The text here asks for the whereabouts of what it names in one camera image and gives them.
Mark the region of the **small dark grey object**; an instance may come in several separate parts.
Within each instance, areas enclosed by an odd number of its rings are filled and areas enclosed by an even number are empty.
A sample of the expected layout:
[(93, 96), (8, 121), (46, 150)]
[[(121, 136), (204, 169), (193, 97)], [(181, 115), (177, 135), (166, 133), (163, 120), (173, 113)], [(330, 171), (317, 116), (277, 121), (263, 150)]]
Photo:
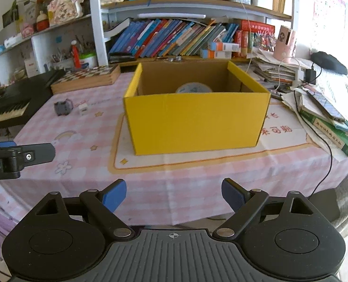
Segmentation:
[(69, 115), (73, 110), (73, 103), (70, 99), (58, 101), (54, 104), (54, 109), (57, 116)]

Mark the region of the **small white cube box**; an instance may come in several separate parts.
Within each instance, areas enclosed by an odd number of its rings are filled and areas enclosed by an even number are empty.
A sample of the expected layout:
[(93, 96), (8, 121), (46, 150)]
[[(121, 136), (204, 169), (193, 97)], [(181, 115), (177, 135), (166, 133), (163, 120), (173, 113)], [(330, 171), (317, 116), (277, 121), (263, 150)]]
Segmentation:
[(89, 111), (88, 104), (83, 103), (78, 106), (79, 114), (81, 116), (86, 115)]

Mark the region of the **yellow tape roll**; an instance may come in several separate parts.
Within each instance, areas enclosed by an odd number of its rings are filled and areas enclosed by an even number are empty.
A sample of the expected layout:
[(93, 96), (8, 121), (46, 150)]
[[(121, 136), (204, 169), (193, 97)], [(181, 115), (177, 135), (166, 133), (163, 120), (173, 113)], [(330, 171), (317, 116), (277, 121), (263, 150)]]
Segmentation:
[(176, 93), (184, 94), (184, 93), (210, 93), (212, 89), (207, 85), (199, 82), (190, 82), (185, 83), (182, 86), (178, 87)]

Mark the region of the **black electronic keyboard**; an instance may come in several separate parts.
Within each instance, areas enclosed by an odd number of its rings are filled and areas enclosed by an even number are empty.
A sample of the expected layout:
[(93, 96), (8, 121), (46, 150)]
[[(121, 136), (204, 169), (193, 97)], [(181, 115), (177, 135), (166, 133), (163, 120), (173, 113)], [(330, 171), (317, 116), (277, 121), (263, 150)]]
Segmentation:
[(26, 124), (52, 97), (51, 85), (64, 77), (63, 69), (24, 78), (0, 95), (0, 129)]

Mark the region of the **pink checkered tablecloth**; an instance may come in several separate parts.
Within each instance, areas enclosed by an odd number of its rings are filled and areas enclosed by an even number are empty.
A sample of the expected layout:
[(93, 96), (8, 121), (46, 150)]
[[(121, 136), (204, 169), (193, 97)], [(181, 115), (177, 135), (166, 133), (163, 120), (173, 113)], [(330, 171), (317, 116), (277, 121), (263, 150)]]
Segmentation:
[[(124, 73), (113, 85), (58, 94), (42, 106), (15, 142), (51, 143), (55, 159), (27, 167), (17, 180), (0, 181), (0, 207), (6, 213), (20, 220), (49, 192), (73, 197), (123, 179), (127, 196), (116, 213), (124, 222), (176, 225), (230, 212), (221, 195), (224, 178), (272, 196), (290, 190), (308, 196), (313, 190), (334, 188), (348, 176), (348, 158), (340, 159), (318, 146), (217, 165), (113, 174), (108, 171), (111, 144), (131, 79), (130, 73)], [(73, 110), (57, 116), (54, 104), (66, 99), (72, 101)], [(83, 103), (89, 111), (81, 116), (78, 106)]]

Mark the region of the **cream orange-bordered mat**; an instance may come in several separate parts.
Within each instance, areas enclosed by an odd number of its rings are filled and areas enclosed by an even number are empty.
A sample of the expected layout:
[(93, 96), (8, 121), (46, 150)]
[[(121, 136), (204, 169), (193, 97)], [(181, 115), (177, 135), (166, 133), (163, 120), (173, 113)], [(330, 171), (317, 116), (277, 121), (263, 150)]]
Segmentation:
[(271, 101), (258, 144), (252, 148), (164, 155), (135, 155), (126, 116), (121, 114), (111, 144), (108, 171), (113, 174), (173, 171), (256, 159), (313, 146), (317, 145), (308, 136), (295, 114), (285, 104), (277, 100)]

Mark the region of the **wooden chessboard box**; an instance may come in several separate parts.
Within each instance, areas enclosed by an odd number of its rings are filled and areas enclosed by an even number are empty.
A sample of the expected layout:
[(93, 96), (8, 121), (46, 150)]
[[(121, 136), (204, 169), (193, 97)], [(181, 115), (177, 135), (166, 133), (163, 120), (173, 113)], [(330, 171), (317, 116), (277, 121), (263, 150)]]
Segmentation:
[(121, 74), (119, 65), (82, 69), (67, 73), (51, 85), (53, 94), (113, 85)]

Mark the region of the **yellow cardboard box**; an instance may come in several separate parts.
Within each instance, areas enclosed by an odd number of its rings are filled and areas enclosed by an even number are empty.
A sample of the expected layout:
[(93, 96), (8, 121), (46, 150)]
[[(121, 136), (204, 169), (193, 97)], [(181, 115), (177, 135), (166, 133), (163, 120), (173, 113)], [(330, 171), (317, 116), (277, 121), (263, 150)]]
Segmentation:
[[(178, 94), (199, 82), (210, 93)], [(228, 60), (138, 64), (124, 95), (136, 155), (254, 147), (271, 94)]]

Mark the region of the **green lid white jar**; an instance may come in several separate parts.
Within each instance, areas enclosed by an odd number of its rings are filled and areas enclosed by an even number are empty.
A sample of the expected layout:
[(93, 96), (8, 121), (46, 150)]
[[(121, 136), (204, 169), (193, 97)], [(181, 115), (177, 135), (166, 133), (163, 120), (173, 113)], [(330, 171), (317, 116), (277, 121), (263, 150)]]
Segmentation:
[(93, 69), (98, 67), (97, 54), (95, 52), (81, 54), (80, 65), (82, 69)]

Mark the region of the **red bottle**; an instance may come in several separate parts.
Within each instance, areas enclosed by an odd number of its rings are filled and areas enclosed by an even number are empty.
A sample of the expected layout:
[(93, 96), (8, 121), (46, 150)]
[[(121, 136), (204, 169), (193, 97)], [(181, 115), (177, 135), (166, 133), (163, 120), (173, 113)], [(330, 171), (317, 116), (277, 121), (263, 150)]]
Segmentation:
[(77, 41), (73, 40), (71, 41), (71, 51), (72, 51), (72, 56), (74, 60), (74, 66), (76, 69), (81, 69), (81, 62), (80, 62), (80, 53), (77, 47)]

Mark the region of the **green thick book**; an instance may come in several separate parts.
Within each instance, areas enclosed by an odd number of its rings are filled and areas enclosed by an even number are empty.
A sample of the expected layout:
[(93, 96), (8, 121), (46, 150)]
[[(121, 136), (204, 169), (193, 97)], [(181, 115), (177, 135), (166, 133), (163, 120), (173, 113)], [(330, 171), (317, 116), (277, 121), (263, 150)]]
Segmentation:
[(342, 130), (336, 129), (332, 124), (306, 111), (301, 110), (300, 115), (307, 121), (310, 121), (312, 125), (326, 135), (330, 141), (332, 141), (348, 156), (348, 134)]

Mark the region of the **black power adapter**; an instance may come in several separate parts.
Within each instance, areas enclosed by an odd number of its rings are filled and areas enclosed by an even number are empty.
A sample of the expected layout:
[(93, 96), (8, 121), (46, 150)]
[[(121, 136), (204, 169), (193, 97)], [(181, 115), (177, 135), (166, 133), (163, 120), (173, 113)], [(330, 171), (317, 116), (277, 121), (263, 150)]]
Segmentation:
[(304, 82), (308, 84), (315, 84), (316, 83), (316, 71), (314, 69), (306, 69), (305, 75), (304, 75)]

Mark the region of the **orange white carton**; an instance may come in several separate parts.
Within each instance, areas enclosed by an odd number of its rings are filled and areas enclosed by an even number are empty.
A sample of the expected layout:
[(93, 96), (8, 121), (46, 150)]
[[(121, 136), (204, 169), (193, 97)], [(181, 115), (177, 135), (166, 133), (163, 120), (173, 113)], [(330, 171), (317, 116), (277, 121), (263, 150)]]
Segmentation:
[(240, 52), (238, 43), (223, 43), (210, 41), (206, 49), (201, 49), (203, 59), (231, 59), (234, 53)]

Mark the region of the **pink cylindrical holder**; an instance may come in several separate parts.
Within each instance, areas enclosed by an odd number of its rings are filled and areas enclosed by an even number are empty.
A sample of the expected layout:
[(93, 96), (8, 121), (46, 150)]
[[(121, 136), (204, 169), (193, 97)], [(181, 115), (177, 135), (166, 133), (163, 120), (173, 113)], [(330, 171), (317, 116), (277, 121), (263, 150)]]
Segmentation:
[(283, 63), (289, 63), (296, 46), (296, 32), (286, 26), (281, 26), (274, 47), (273, 57)]

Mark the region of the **white bookshelf frame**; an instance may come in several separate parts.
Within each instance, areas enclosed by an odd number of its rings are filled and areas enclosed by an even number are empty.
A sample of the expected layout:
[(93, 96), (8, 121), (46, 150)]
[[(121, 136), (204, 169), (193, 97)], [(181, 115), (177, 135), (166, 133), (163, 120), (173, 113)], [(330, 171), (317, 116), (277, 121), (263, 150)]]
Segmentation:
[(99, 0), (90, 0), (90, 13), (49, 27), (14, 43), (0, 53), (0, 83), (7, 84), (17, 67), (34, 59), (36, 73), (53, 68), (51, 56), (59, 48), (68, 47), (76, 38), (95, 43), (97, 62), (108, 64), (106, 46), (110, 44), (109, 32), (104, 26), (130, 19), (157, 19), (160, 17), (208, 20), (217, 17), (265, 22), (268, 19), (292, 22), (292, 16), (250, 4), (223, 0), (135, 0), (110, 3), (102, 6)]

